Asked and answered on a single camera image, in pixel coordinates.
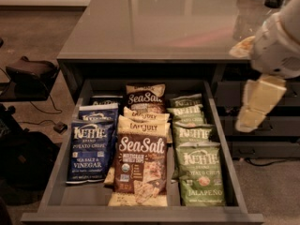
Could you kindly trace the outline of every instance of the concrete floor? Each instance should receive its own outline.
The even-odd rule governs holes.
[[[49,60],[56,65],[56,56],[62,49],[73,27],[82,15],[81,11],[49,10],[0,10],[0,37],[5,44],[0,49],[0,68],[21,56],[33,60]],[[0,83],[8,79],[0,73]],[[53,120],[70,123],[74,103],[68,92],[65,80],[60,73],[51,92],[56,108],[63,112],[49,115],[37,111],[29,102],[4,102],[6,107],[14,106],[14,118],[23,128],[38,130],[47,134],[54,143],[60,143],[64,134],[53,131],[52,123],[30,125],[21,122],[38,123],[42,120]],[[46,101],[34,102],[40,109],[53,112],[53,105]],[[234,167],[244,194],[249,213],[263,214],[266,225],[300,224],[300,162],[289,161],[267,167],[255,167],[244,160],[235,160]],[[13,225],[21,225],[20,218],[24,212],[35,212],[38,209],[42,191],[23,193],[11,190],[5,182],[0,183],[1,193],[10,195],[10,201],[24,201],[27,204],[9,204]]]

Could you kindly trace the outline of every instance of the glossy gray surface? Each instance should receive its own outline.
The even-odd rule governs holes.
[[[230,48],[276,11],[263,0],[92,0],[58,59],[236,62]]]

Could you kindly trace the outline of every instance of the desk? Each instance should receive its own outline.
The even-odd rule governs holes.
[[[214,86],[227,64],[249,64],[229,50],[276,11],[263,0],[92,0],[57,60],[74,100],[86,78],[205,78]]]

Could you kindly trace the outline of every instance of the open drawer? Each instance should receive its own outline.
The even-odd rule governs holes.
[[[249,214],[239,186],[232,157],[220,124],[209,85],[201,80],[86,80],[79,96],[73,118],[79,107],[87,105],[95,94],[125,92],[132,82],[165,83],[165,97],[202,93],[204,113],[208,123],[216,125],[216,140],[221,143],[220,159],[226,206],[186,207],[180,203],[178,184],[171,183],[173,150],[168,150],[168,207],[109,207],[112,190],[102,183],[70,186],[66,184],[71,143],[70,129],[66,133],[48,186],[36,213],[24,213],[25,224],[263,224],[261,214]]]

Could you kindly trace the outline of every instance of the floor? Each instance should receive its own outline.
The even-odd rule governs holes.
[[[23,55],[33,60],[49,60],[57,65],[56,56],[75,24],[80,20],[82,13],[79,10],[0,10],[0,37],[4,40],[4,45],[0,49],[0,68],[5,68],[7,64]],[[0,83],[7,80],[8,78],[0,73]],[[43,120],[69,124],[74,103],[61,73],[55,82],[51,96],[55,107],[62,110],[62,113],[39,112],[29,102],[4,102],[4,105],[16,108],[13,116],[23,128],[42,131],[54,143],[61,143],[64,134],[53,131],[53,122],[44,122],[41,125],[29,124]],[[43,111],[55,112],[50,99],[34,102],[34,104]],[[254,161],[263,164],[270,160]],[[263,214],[265,225],[300,224],[299,161],[280,162],[261,167],[252,166],[244,160],[235,160],[233,163],[249,213]],[[1,181],[0,189],[1,194],[9,195],[7,203],[10,204],[7,205],[7,209],[13,225],[21,225],[22,213],[37,211],[42,191],[24,193],[7,187],[5,181]]]

